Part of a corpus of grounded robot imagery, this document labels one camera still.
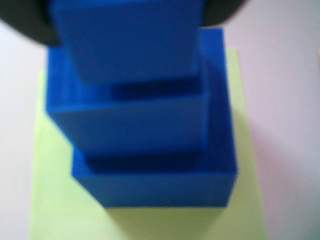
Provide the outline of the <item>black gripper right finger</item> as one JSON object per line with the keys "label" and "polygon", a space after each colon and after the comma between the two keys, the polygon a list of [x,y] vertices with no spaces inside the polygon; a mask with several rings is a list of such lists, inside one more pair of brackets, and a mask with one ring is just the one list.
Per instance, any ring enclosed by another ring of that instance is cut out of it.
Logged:
{"label": "black gripper right finger", "polygon": [[221,25],[229,21],[245,5],[245,0],[205,0],[201,27]]}

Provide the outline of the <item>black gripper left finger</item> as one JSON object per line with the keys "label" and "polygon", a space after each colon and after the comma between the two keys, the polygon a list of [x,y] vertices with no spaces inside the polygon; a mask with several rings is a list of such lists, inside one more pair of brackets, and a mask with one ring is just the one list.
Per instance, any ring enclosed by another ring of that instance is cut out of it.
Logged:
{"label": "black gripper left finger", "polygon": [[49,14],[48,0],[2,0],[0,19],[30,40],[47,46],[61,41]]}

